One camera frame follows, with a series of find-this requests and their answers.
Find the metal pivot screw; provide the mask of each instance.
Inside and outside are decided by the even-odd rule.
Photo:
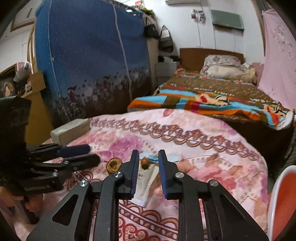
[[[183,177],[184,177],[184,173],[182,173],[182,172],[177,172],[177,173],[175,174],[175,177],[176,177],[176,178],[183,178]]]
[[[122,174],[122,172],[116,172],[116,173],[113,174],[113,176],[116,177],[116,178],[120,178],[120,177],[123,176],[123,174]]]
[[[218,184],[219,184],[219,182],[216,181],[216,180],[211,180],[211,181],[210,181],[210,185],[213,186],[213,187],[218,186]]]
[[[88,180],[82,180],[81,182],[79,182],[79,185],[81,187],[86,187],[88,184],[89,184],[89,181]]]

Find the wooden headboard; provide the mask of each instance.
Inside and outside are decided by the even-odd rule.
[[[180,58],[182,66],[187,70],[200,71],[204,65],[205,57],[210,54],[232,55],[244,63],[244,55],[224,50],[202,49],[202,48],[181,48]]]

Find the dried fruit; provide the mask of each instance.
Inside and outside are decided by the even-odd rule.
[[[151,162],[148,160],[148,158],[143,157],[141,159],[141,166],[144,170],[148,169],[148,167],[150,166]]]
[[[117,157],[110,159],[106,166],[107,172],[109,174],[117,172],[121,164],[122,164],[122,160]]]

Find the black purse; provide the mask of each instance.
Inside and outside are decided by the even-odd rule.
[[[147,20],[148,18],[146,17],[146,23],[144,27],[144,35],[146,38],[154,38],[154,39],[159,39],[160,36],[156,30],[156,27],[154,24],[149,24],[147,25]]]
[[[168,28],[166,26],[163,26],[162,29],[161,29],[160,39],[159,39],[159,42],[158,42],[158,48],[161,51],[171,53],[174,50],[174,44],[173,44],[173,39],[172,39],[172,37],[170,35],[170,31],[168,30],[169,37],[164,37],[164,38],[161,37],[161,35],[163,33],[163,30],[165,30],[165,29],[168,30]]]

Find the finger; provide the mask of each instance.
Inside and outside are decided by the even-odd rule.
[[[30,212],[37,212],[41,210],[43,205],[43,194],[38,194],[30,197],[30,201],[25,203],[26,208]]]
[[[21,201],[21,200],[24,199],[24,197],[13,196],[11,194],[11,192],[5,187],[0,187],[0,198],[1,199],[11,198],[11,199],[16,200],[16,201]]]
[[[5,205],[7,207],[13,207],[13,206],[15,206],[15,201],[13,199],[11,199],[11,198],[4,198],[3,199],[3,202],[5,203]]]

